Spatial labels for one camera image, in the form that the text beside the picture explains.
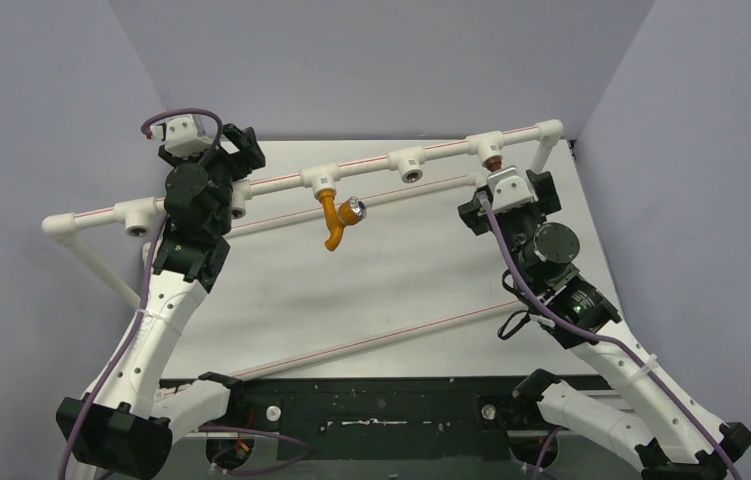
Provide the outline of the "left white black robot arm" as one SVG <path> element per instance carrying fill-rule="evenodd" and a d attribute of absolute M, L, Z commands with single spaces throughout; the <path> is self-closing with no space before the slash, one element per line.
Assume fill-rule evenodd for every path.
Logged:
<path fill-rule="evenodd" d="M 152 412 L 159 381 L 230 250 L 225 236 L 238 216 L 234 185 L 266 164 L 255 130 L 233 123 L 218 123 L 214 138 L 188 153 L 161 146 L 158 154 L 172 169 L 139 305 L 92 386 L 78 399 L 65 398 L 56 412 L 66 440 L 59 478 L 71 459 L 137 479 L 151 479 L 162 469 L 175 434 L 170 417 Z"/>

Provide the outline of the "red-brown water faucet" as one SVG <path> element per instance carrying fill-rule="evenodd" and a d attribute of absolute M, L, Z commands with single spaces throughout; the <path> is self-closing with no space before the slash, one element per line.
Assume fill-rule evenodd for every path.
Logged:
<path fill-rule="evenodd" d="M 484 161 L 483 166 L 490 173 L 495 173 L 502 169 L 502 157 L 500 155 L 492 156 Z"/>

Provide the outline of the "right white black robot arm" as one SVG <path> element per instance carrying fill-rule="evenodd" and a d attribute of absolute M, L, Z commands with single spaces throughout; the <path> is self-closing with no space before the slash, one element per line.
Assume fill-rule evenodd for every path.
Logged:
<path fill-rule="evenodd" d="M 544 422 L 579 434 L 644 479 L 738 478 L 750 429 L 700 405 L 646 350 L 576 266 L 578 236 L 551 220 L 560 208 L 550 173 L 508 167 L 489 174 L 458 214 L 473 233 L 495 237 L 503 288 L 526 307 L 526 319 L 589 365 L 627 407 L 610 407 L 538 369 L 514 389 L 514 416 L 528 427 Z"/>

